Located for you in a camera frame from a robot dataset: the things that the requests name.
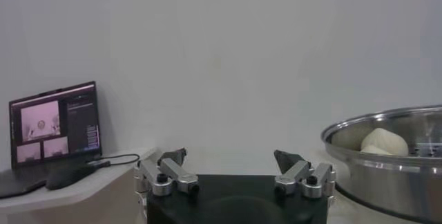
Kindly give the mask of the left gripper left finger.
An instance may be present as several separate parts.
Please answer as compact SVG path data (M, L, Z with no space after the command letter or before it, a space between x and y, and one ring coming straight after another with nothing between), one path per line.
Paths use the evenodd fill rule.
M156 161L139 160L134 169L135 192L143 195L169 196L173 185L179 192L194 196L199 193L199 178L187 172L184 164L187 150L181 148L164 152Z

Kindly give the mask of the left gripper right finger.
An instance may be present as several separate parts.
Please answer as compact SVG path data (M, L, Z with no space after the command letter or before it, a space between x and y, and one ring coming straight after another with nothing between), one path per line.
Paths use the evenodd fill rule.
M281 172L274 178L277 197L285 198L299 189L305 198L334 199L336 170L331 164L322 162L313 167L300 155L281 150L275 150L273 156Z

